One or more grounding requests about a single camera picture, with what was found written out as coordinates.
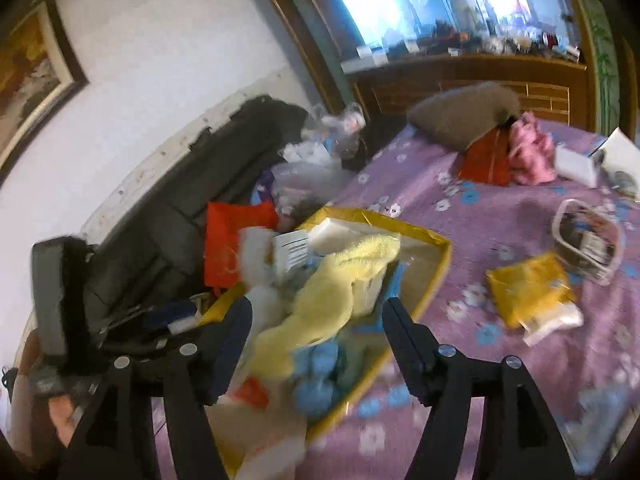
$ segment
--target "framed painting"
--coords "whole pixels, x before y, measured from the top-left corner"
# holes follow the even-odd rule
[[[0,43],[0,186],[47,119],[86,83],[55,0],[38,0]]]

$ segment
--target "yellow plastic bag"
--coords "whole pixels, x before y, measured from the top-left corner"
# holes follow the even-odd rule
[[[496,310],[508,328],[518,328],[558,303],[575,300],[553,251],[509,267],[488,270],[486,276]]]

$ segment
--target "purple bedspread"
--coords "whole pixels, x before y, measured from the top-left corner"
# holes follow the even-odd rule
[[[578,152],[590,152],[603,139],[562,124],[541,121]],[[368,208],[428,227],[453,241],[446,282],[422,322],[441,342],[467,356],[499,361],[520,356],[551,412],[577,414],[581,389],[624,382],[640,383],[640,214],[616,201],[601,183],[597,189],[567,180],[537,187],[494,187],[456,182],[458,153],[414,136],[411,127],[354,179],[336,206]],[[579,198],[602,206],[624,225],[622,266],[609,286],[571,276],[581,328],[556,332],[533,348],[522,330],[508,331],[492,309],[485,271],[552,248],[550,225],[562,200]],[[459,478],[470,478],[481,420],[481,400],[472,403]],[[414,455],[428,409],[410,397],[395,366],[389,367],[360,404],[326,438],[310,448],[296,477],[305,480],[402,479]]]

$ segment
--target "red object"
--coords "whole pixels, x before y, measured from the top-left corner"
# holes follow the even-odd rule
[[[242,402],[261,410],[269,405],[267,391],[255,377],[247,377],[242,386],[229,395],[232,399],[242,400]]]
[[[267,229],[278,226],[273,203],[264,201],[255,206],[243,206],[209,202],[204,246],[205,285],[229,288],[239,280],[238,231],[254,226]]]
[[[511,180],[508,129],[489,130],[469,146],[458,177],[482,184],[508,186]]]

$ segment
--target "metal screw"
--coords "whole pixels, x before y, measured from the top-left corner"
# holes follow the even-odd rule
[[[505,362],[507,363],[507,366],[509,368],[513,368],[514,370],[517,370],[522,366],[522,361],[520,360],[519,357],[516,357],[515,355],[508,356]]]
[[[198,347],[194,343],[185,343],[180,347],[180,353],[185,356],[193,355],[198,351]]]
[[[113,362],[113,366],[115,366],[118,370],[122,370],[123,368],[129,366],[130,362],[130,359],[126,355],[121,355]]]
[[[453,357],[456,354],[456,347],[453,345],[438,346],[438,354],[443,357]]]

